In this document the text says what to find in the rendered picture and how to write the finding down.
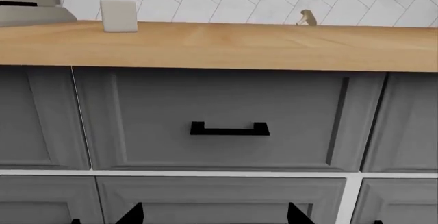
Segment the white rectangular block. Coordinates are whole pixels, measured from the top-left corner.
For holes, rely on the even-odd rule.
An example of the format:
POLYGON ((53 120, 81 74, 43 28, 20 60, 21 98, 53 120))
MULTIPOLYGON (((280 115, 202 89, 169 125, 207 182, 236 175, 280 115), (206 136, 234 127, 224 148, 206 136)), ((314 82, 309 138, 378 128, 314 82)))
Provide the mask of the white rectangular block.
POLYGON ((128 0, 101 0, 104 32, 137 32, 136 3, 128 0))

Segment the small tan mushroom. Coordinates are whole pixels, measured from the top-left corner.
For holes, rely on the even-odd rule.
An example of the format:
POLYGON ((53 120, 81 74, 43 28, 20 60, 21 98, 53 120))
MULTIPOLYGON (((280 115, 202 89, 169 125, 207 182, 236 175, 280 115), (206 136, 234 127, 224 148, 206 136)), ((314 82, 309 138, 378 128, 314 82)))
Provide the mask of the small tan mushroom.
POLYGON ((302 18, 296 22, 296 25, 303 25, 305 23, 308 24, 308 26, 318 25, 318 22, 311 10, 302 10, 300 13, 302 14, 302 18))

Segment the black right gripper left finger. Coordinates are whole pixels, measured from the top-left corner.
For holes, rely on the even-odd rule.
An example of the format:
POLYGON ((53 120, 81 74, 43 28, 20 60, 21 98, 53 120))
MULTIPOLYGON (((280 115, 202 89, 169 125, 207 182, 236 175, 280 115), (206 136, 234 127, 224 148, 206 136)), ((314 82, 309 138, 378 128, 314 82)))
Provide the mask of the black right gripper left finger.
POLYGON ((143 206, 137 203, 115 224, 143 224, 143 206))

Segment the grey cabinet door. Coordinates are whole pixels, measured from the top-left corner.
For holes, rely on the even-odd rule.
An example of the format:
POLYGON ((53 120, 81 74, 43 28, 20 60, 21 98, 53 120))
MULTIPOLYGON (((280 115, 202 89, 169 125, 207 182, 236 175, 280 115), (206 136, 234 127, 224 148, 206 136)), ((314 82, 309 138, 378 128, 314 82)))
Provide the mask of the grey cabinet door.
POLYGON ((335 224, 344 178, 98 176, 113 224, 142 203, 144 224, 287 224, 289 203, 314 223, 335 224))
POLYGON ((104 224, 93 176, 0 176, 0 224, 104 224))
POLYGON ((365 178, 350 224, 438 224, 438 179, 365 178))

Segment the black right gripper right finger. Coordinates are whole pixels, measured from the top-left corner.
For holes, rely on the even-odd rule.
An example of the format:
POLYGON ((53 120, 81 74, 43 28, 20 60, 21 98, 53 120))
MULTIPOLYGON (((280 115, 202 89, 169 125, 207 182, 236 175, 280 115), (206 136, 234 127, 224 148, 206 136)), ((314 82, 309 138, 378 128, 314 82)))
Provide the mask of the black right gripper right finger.
POLYGON ((315 224, 293 203, 288 203, 288 224, 315 224))

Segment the grey appliance base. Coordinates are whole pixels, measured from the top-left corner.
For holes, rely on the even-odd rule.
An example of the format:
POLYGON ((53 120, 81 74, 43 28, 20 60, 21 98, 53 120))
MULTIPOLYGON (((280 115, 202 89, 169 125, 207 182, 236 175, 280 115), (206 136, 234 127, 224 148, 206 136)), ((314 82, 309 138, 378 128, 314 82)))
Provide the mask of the grey appliance base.
POLYGON ((60 0, 0 0, 0 27, 75 22, 60 0))

